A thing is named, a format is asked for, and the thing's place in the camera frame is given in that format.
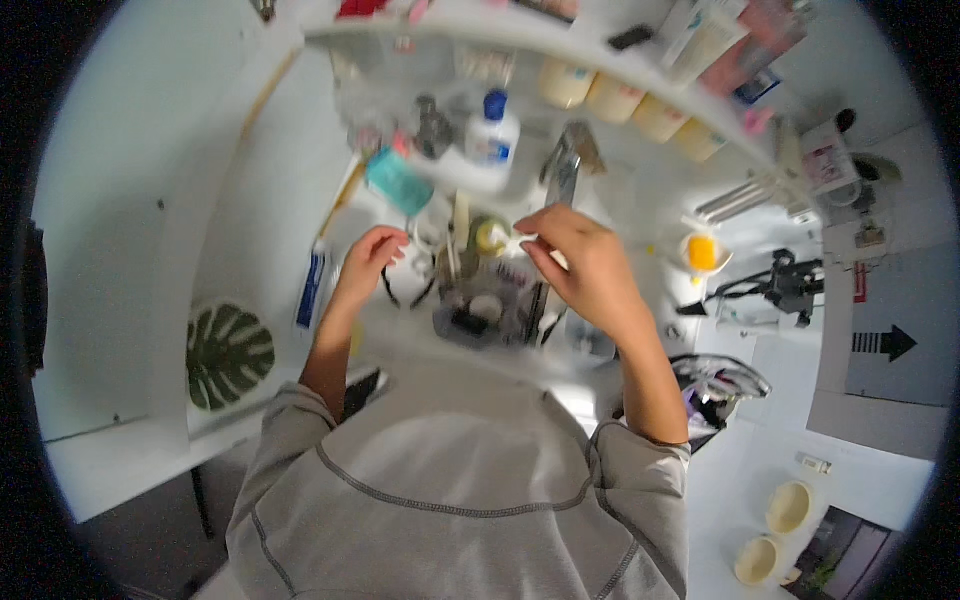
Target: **hand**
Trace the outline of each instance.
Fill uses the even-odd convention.
[[[380,272],[403,258],[400,248],[409,244],[407,234],[397,228],[378,226],[364,233],[347,253],[327,311],[356,315],[376,289]]]
[[[620,344],[647,308],[616,234],[562,204],[520,219],[514,228],[539,236],[521,247],[570,308]],[[569,271],[550,256],[554,250],[564,255]]]

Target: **white bottle with blue cap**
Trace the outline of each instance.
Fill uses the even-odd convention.
[[[490,90],[483,100],[483,114],[473,114],[467,120],[467,160],[483,167],[509,170],[519,139],[520,122],[507,111],[507,92]]]

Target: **leaf-shaped mat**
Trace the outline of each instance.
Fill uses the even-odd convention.
[[[218,411],[239,400],[274,367],[274,338],[233,304],[220,304],[187,325],[186,378],[190,400]]]

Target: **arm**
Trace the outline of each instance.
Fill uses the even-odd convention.
[[[344,413],[353,322],[376,289],[380,272],[395,265],[403,257],[400,248],[409,243],[407,234],[396,228],[376,227],[364,234],[347,254],[337,289],[317,327],[300,384],[326,401],[338,423]]]
[[[539,237],[524,243],[524,250],[566,303],[620,348],[630,429],[658,444],[685,444],[680,388],[616,234],[559,204],[514,227]],[[564,255],[569,270],[550,255],[554,250]]]
[[[395,228],[368,231],[344,261],[340,281],[326,308],[300,384],[287,384],[268,405],[260,446],[247,469],[233,509],[232,531],[306,450],[337,426],[344,409],[350,330],[376,289],[380,271],[403,256],[407,235]]]
[[[677,379],[660,345],[653,315],[634,283],[616,235],[561,205],[514,226],[536,234],[524,244],[547,281],[578,315],[620,348],[628,431],[607,421],[594,434],[601,484],[597,499],[623,523],[661,578],[637,574],[647,589],[636,597],[686,597],[686,465],[690,459],[686,410]],[[569,270],[550,255],[560,251]],[[629,568],[640,568],[633,562]]]

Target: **gray hoodie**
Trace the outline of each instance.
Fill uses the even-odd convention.
[[[251,600],[685,598],[688,445],[444,373],[462,391],[413,369],[339,427],[279,391],[227,533]]]

